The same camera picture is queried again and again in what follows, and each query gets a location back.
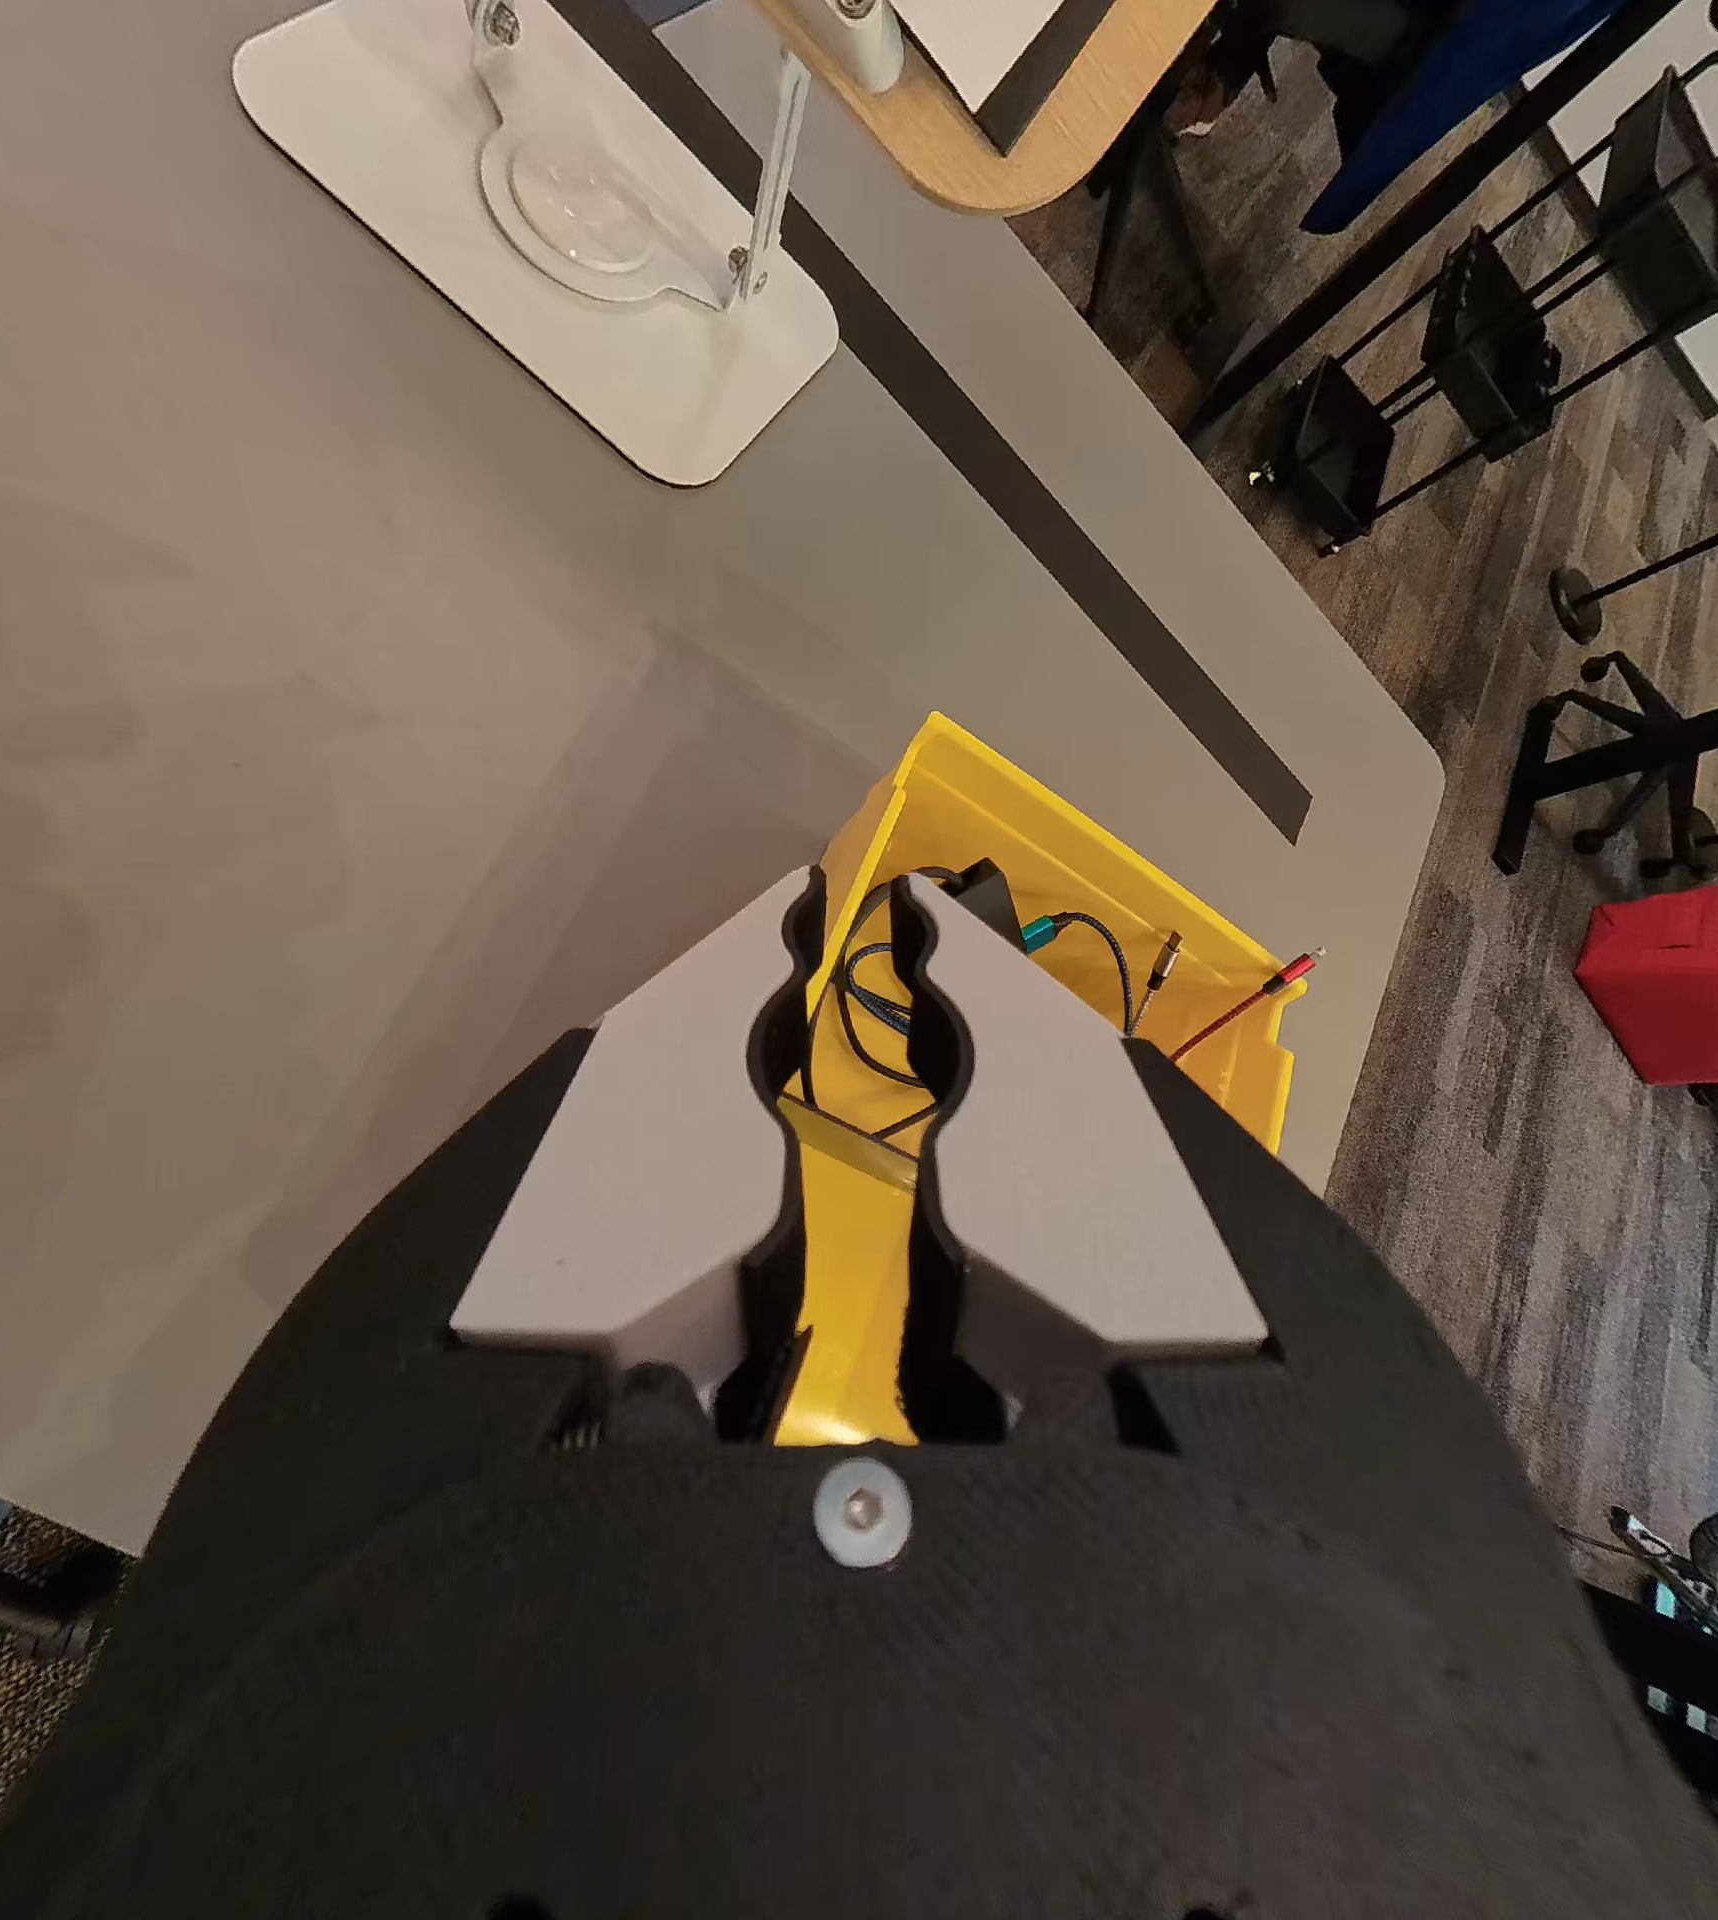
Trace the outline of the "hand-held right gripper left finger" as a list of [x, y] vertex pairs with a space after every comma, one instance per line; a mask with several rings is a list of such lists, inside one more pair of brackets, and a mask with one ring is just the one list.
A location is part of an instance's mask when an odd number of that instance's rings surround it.
[[679, 1370], [717, 1432], [777, 1432], [806, 1290], [806, 1064], [826, 881], [798, 869], [610, 1007], [450, 1332]]

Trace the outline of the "black basket cart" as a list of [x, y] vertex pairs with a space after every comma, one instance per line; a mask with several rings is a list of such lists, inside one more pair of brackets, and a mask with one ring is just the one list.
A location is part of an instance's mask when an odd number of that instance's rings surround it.
[[[1640, 332], [1567, 374], [1551, 325], [1600, 283]], [[1511, 461], [1568, 398], [1713, 318], [1718, 49], [1662, 70], [1610, 137], [1323, 357], [1273, 408], [1246, 485], [1283, 497], [1335, 554], [1470, 465]]]

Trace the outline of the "yellow bin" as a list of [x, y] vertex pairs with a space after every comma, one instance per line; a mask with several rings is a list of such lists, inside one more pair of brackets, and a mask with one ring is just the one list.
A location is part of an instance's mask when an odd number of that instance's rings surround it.
[[978, 858], [1004, 872], [1026, 954], [1123, 1037], [1147, 1040], [1268, 1151], [1297, 1057], [1284, 1010], [1317, 960], [1281, 962], [954, 721], [933, 714], [826, 848], [826, 954], [810, 981], [812, 1064], [783, 1109], [800, 1143], [806, 1223], [802, 1367], [778, 1416], [795, 1448], [912, 1445], [898, 1401], [906, 1242], [931, 1093], [906, 1057], [911, 999], [892, 969], [891, 891]]

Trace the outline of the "printed instruction sheet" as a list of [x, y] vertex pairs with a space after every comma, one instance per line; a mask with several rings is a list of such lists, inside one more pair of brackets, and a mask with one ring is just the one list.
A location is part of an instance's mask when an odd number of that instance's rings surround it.
[[892, 2], [905, 33], [970, 111], [996, 95], [1047, 99], [1111, 2]]

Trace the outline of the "white document stand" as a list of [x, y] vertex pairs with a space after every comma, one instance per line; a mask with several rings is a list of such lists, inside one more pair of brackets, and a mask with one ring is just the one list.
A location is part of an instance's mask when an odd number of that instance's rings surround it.
[[632, 468], [717, 482], [833, 360], [780, 241], [814, 72], [753, 207], [558, 4], [318, 4], [241, 45], [258, 133]]

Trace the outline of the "black office chair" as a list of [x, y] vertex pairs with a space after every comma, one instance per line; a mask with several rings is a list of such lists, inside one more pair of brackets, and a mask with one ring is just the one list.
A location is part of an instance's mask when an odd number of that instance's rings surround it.
[[1685, 714], [1621, 651], [1584, 660], [1579, 687], [1527, 713], [1490, 855], [1495, 871], [1507, 878], [1523, 871], [1544, 804], [1621, 784], [1614, 807], [1571, 836], [1576, 855], [1605, 852], [1650, 804], [1664, 804], [1662, 852], [1643, 858], [1640, 877], [1718, 877], [1718, 832], [1697, 804], [1701, 763], [1717, 754], [1718, 706]]
[[98, 1644], [133, 1562], [87, 1546], [33, 1575], [0, 1570], [0, 1637], [42, 1665], [78, 1665]]

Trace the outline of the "black pole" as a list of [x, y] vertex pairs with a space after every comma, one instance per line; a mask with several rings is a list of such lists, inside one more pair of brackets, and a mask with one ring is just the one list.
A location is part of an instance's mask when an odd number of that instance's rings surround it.
[[1305, 300], [1227, 366], [1186, 421], [1183, 442], [1191, 451], [1206, 444], [1220, 421], [1436, 232], [1499, 168], [1546, 131], [1676, 9], [1676, 2], [1623, 4], [1590, 36], [1575, 45], [1540, 82], [1518, 93], [1490, 128], [1453, 157], [1436, 179], [1401, 204]]

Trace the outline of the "blue fabric panel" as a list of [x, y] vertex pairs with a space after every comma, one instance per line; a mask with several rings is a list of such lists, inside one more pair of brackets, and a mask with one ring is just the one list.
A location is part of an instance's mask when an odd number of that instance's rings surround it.
[[1619, 2], [1307, 4], [1287, 30], [1317, 51], [1339, 168], [1302, 232], [1350, 228], [1413, 165], [1523, 79], [1621, 13]]

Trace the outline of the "black weighted stand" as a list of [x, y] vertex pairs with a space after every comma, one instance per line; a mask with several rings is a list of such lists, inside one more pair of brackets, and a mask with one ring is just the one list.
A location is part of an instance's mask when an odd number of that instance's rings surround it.
[[1693, 540], [1681, 551], [1636, 566], [1605, 585], [1593, 583], [1593, 577], [1576, 566], [1554, 569], [1548, 577], [1553, 612], [1567, 636], [1584, 645], [1600, 634], [1605, 603], [1715, 552], [1718, 552], [1718, 533]]

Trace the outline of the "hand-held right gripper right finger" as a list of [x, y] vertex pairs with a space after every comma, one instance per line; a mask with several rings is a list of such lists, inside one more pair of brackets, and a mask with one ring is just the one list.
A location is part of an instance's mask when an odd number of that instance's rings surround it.
[[1059, 1374], [1248, 1363], [1271, 1329], [1154, 1093], [1192, 1085], [929, 877], [891, 896], [931, 1093], [896, 1401], [1008, 1432]]

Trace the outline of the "red tote bin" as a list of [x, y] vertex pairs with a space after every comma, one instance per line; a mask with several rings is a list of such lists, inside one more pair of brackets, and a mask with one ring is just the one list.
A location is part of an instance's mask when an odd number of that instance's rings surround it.
[[1575, 979], [1646, 1087], [1718, 1087], [1718, 882], [1597, 907]]

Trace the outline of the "wooden board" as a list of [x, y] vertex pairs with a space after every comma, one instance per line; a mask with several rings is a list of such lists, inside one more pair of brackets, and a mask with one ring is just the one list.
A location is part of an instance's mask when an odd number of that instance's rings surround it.
[[1092, 172], [1206, 22], [1210, 4], [1112, 4], [1008, 154], [987, 141], [921, 51], [906, 54], [894, 88], [873, 95], [797, 6], [759, 2], [754, 13], [919, 195], [954, 212], [1006, 221], [1064, 197]]

